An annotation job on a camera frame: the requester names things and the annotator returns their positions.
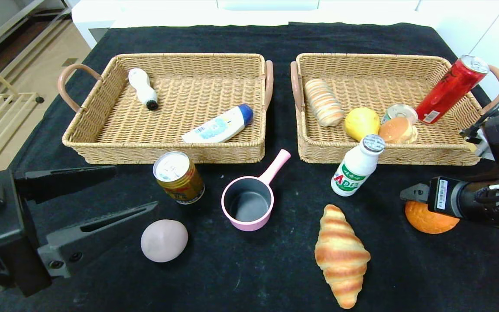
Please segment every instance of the croissant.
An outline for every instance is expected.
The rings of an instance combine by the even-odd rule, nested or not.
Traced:
[[[355,305],[370,259],[370,253],[355,236],[344,213],[335,205],[327,205],[315,245],[315,260],[342,308]]]

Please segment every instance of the pink saucepan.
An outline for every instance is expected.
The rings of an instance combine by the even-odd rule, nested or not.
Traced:
[[[259,178],[242,176],[226,186],[220,199],[222,211],[237,229],[255,231],[269,221],[275,202],[269,183],[289,158],[290,153],[282,149]]]

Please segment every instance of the brown leather handle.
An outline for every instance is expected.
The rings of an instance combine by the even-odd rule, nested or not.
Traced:
[[[84,64],[72,64],[68,65],[65,69],[63,69],[63,72],[61,73],[61,75],[59,75],[59,78],[57,79],[57,90],[59,90],[59,94],[61,95],[61,97],[65,100],[65,102],[67,102],[67,104],[75,112],[80,111],[80,106],[75,101],[73,101],[73,99],[71,99],[71,97],[65,90],[65,83],[67,82],[67,79],[69,79],[69,76],[71,76],[73,71],[76,71],[77,69],[83,69],[95,79],[101,80],[101,75],[99,75],[93,69],[89,68]]]
[[[271,104],[271,99],[273,97],[273,83],[275,82],[275,76],[273,75],[273,62],[265,62],[265,70],[267,71],[265,77],[265,106],[263,110],[266,111]]]
[[[498,80],[499,82],[499,69],[496,67],[496,66],[492,66],[492,65],[489,65],[489,68],[490,68],[490,71],[494,74],[494,76],[496,77],[496,79]],[[489,109],[491,109],[494,105],[496,105],[497,103],[499,102],[499,93],[498,95],[494,98],[493,101],[491,101],[490,104],[488,104],[487,106],[485,106],[485,108],[483,108],[483,111],[484,112],[488,112]]]
[[[294,95],[295,107],[303,112],[303,95],[299,86],[298,64],[293,61],[290,63],[290,78],[292,80],[292,93]]]

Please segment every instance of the white bottle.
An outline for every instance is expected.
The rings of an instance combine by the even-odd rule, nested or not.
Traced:
[[[225,142],[242,131],[252,117],[253,111],[248,105],[238,105],[185,133],[182,140],[186,143]]]
[[[133,68],[128,72],[128,82],[136,89],[138,100],[150,111],[156,110],[157,93],[149,84],[149,76],[141,68]]]
[[[349,150],[331,178],[334,193],[353,195],[376,169],[384,140],[376,134],[365,136],[359,145]]]

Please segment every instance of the orange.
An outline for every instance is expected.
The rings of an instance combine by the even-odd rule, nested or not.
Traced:
[[[409,223],[423,233],[444,233],[453,229],[459,222],[458,218],[431,212],[427,207],[427,204],[412,200],[405,204],[405,216]]]

